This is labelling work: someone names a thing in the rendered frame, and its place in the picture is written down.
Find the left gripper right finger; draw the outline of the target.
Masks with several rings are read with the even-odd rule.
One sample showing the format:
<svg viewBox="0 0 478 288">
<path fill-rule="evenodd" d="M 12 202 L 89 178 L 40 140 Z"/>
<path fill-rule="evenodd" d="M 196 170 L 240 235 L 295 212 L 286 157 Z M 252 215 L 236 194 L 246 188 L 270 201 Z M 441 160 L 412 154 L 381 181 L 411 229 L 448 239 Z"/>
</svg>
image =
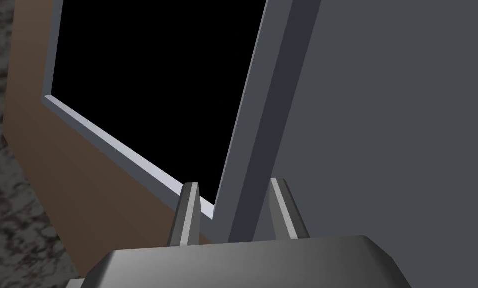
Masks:
<svg viewBox="0 0 478 288">
<path fill-rule="evenodd" d="M 310 238 L 285 179 L 270 179 L 269 208 L 276 240 Z"/>
</svg>

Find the grey appliance with dark inside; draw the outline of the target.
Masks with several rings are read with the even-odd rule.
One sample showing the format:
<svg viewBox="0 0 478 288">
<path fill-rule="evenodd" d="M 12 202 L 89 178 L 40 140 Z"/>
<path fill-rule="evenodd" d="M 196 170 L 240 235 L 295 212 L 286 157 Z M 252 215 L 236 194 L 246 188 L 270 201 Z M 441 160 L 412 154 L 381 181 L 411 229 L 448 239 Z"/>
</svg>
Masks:
<svg viewBox="0 0 478 288">
<path fill-rule="evenodd" d="M 54 0 L 42 102 L 174 205 L 213 219 L 268 0 Z"/>
</svg>

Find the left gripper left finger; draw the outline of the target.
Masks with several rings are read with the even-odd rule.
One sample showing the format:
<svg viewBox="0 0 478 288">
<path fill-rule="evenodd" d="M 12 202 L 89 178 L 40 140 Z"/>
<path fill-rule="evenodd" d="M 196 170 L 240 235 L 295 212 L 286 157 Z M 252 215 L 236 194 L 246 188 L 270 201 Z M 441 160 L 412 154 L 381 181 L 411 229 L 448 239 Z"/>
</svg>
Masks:
<svg viewBox="0 0 478 288">
<path fill-rule="evenodd" d="M 200 244 L 201 198 L 197 182 L 185 183 L 173 218 L 168 246 Z"/>
</svg>

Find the grey appliance door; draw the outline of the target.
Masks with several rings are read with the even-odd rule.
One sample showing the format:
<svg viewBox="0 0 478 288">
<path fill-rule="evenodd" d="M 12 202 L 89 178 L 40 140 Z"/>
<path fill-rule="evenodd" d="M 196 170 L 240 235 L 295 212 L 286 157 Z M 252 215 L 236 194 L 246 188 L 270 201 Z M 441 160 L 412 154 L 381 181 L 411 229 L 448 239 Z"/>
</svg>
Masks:
<svg viewBox="0 0 478 288">
<path fill-rule="evenodd" d="M 266 0 L 205 235 L 271 236 L 272 178 L 311 236 L 478 288 L 478 0 Z"/>
</svg>

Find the brown cabinet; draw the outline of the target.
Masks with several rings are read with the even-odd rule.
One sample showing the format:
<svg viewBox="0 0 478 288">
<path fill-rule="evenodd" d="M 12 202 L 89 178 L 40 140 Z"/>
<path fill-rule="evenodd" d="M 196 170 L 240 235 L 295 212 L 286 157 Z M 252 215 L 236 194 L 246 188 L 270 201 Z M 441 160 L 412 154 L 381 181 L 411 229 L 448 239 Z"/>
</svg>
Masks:
<svg viewBox="0 0 478 288">
<path fill-rule="evenodd" d="M 81 277 L 114 250 L 165 247 L 174 211 L 41 102 L 54 0 L 16 0 L 3 134 Z"/>
</svg>

